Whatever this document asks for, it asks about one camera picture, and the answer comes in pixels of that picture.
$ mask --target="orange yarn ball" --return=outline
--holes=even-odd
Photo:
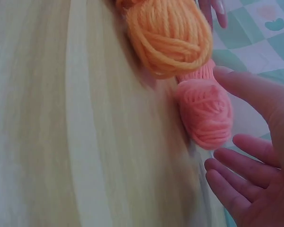
[[[176,98],[184,126],[200,147],[217,149],[231,137],[231,101],[215,80],[183,81]]]
[[[157,79],[197,70],[211,57],[210,26],[194,0],[117,0],[135,51]]]

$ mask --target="yarn ball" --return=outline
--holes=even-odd
[[[213,69],[216,66],[214,61],[210,59],[205,65],[199,68],[197,71],[188,73],[186,75],[177,76],[177,80],[179,83],[189,79],[212,79],[215,80],[213,76]]]
[[[176,99],[185,128],[200,147],[217,149],[231,137],[231,101],[215,80],[183,81],[177,88]]]
[[[211,28],[194,0],[117,0],[128,35],[157,79],[197,70],[210,59]]]

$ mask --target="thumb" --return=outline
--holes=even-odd
[[[216,67],[214,76],[228,92],[252,105],[268,123],[284,169],[284,86],[246,72]]]
[[[215,67],[214,76],[228,92],[252,105],[271,126],[284,114],[284,86],[248,72]]]

